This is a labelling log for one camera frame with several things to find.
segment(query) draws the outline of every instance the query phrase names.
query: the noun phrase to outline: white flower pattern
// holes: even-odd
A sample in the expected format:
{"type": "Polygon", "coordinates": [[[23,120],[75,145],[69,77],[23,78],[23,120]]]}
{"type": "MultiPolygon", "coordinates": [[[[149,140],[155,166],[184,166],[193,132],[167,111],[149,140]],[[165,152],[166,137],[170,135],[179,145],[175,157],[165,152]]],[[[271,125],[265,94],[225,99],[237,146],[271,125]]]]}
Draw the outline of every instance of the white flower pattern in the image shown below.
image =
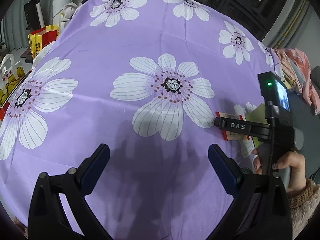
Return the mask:
{"type": "Polygon", "coordinates": [[[282,65],[280,63],[275,64],[275,73],[278,78],[281,79],[282,82],[284,82],[284,74],[282,70],[282,65]]]}
{"type": "Polygon", "coordinates": [[[223,55],[226,58],[232,58],[236,54],[236,63],[238,65],[242,64],[243,58],[249,62],[250,54],[248,51],[253,50],[251,41],[237,26],[231,25],[226,21],[224,23],[229,31],[220,31],[219,42],[222,44],[231,43],[231,45],[223,49],[223,55]]]}
{"type": "Polygon", "coordinates": [[[110,96],[117,100],[138,101],[155,97],[133,116],[134,131],[143,137],[160,133],[162,139],[172,141],[182,130],[183,111],[202,128],[213,125],[214,116],[209,106],[198,96],[213,98],[210,81],[198,75],[194,62],[183,62],[176,69],[176,60],[170,54],[158,58],[158,64],[146,57],[135,57],[130,65],[143,73],[125,73],[114,82],[110,96]]]}
{"type": "Polygon", "coordinates": [[[90,26],[97,26],[106,22],[106,27],[115,26],[122,17],[124,20],[132,21],[138,18],[139,12],[134,8],[139,8],[147,3],[147,0],[102,0],[104,4],[94,6],[90,13],[95,18],[90,26]]]}
{"type": "Polygon", "coordinates": [[[258,41],[258,45],[259,45],[261,51],[262,51],[263,53],[266,53],[266,63],[267,63],[270,67],[272,67],[272,66],[273,66],[273,59],[272,59],[271,53],[267,50],[267,47],[264,46],[261,41],[258,41]]]}
{"type": "Polygon", "coordinates": [[[48,125],[35,110],[50,113],[72,98],[72,91],[78,85],[77,80],[60,78],[48,82],[70,65],[69,59],[51,59],[36,73],[31,72],[17,90],[0,128],[0,136],[3,136],[0,160],[8,158],[18,136],[21,145],[27,149],[34,149],[43,143],[48,125]]]}
{"type": "Polygon", "coordinates": [[[207,12],[210,12],[207,8],[202,7],[201,3],[193,0],[163,0],[169,4],[181,3],[173,8],[173,14],[176,17],[183,16],[186,20],[190,20],[193,17],[193,13],[204,22],[209,21],[210,17],[207,12]]]}
{"type": "Polygon", "coordinates": [[[254,161],[254,159],[256,158],[256,157],[258,157],[257,155],[255,155],[254,157],[253,157],[253,159],[252,159],[252,167],[251,167],[251,170],[252,170],[252,172],[256,172],[257,170],[256,170],[256,168],[254,167],[254,165],[253,165],[253,161],[254,161]]]}
{"type": "MultiPolygon", "coordinates": [[[[256,106],[251,105],[249,102],[247,102],[246,107],[247,107],[247,110],[244,109],[240,105],[235,105],[236,114],[246,117],[254,109],[257,108],[256,106]]],[[[241,145],[241,155],[242,155],[242,157],[246,158],[246,157],[250,156],[251,152],[254,149],[254,144],[253,144],[252,138],[250,137],[249,140],[240,140],[240,145],[241,145]]]]}

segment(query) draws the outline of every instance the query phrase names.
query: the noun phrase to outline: purple bedsheet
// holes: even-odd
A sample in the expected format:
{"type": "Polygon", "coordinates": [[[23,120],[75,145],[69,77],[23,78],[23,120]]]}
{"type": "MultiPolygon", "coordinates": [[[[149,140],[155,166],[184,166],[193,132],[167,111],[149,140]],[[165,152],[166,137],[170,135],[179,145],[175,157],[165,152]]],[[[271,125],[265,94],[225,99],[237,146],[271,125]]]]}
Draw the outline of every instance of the purple bedsheet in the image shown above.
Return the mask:
{"type": "Polygon", "coordinates": [[[273,65],[245,28],[195,1],[89,0],[11,102],[0,192],[27,225],[39,173],[63,174],[105,143],[86,200],[114,239],[206,239],[233,200],[209,145],[252,165],[252,142],[224,141],[215,112],[262,103],[257,74],[273,65]]]}

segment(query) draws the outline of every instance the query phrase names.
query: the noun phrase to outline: screen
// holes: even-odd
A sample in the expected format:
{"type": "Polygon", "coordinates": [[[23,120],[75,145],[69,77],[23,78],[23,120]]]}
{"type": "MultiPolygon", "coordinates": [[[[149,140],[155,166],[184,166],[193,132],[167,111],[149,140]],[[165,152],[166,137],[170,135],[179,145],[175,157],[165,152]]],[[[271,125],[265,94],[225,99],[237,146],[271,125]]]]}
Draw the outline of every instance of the screen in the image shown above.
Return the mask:
{"type": "Polygon", "coordinates": [[[280,106],[290,111],[287,90],[276,80],[280,106]]]}

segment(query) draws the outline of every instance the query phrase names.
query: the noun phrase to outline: clothing pile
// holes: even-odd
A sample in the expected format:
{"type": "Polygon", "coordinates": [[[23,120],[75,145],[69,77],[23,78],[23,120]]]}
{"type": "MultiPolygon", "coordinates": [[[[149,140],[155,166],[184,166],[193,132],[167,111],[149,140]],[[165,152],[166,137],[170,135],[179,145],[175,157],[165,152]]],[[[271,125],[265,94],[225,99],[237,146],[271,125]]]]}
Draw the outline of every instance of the clothing pile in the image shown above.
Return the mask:
{"type": "Polygon", "coordinates": [[[283,75],[279,71],[276,73],[289,92],[302,94],[306,103],[313,106],[314,114],[320,114],[320,98],[310,79],[311,67],[307,55],[298,49],[272,49],[271,52],[273,58],[279,61],[278,68],[282,68],[283,75]]]}

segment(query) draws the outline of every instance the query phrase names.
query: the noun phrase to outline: fuzzy sleeve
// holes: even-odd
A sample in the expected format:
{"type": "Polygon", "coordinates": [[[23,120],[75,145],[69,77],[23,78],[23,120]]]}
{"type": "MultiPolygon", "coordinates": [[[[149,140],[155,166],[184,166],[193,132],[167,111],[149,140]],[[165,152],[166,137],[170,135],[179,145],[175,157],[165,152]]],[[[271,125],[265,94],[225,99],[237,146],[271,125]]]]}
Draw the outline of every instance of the fuzzy sleeve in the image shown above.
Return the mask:
{"type": "Polygon", "coordinates": [[[316,185],[311,179],[306,180],[305,190],[289,199],[293,239],[308,224],[320,201],[320,185],[316,185]]]}

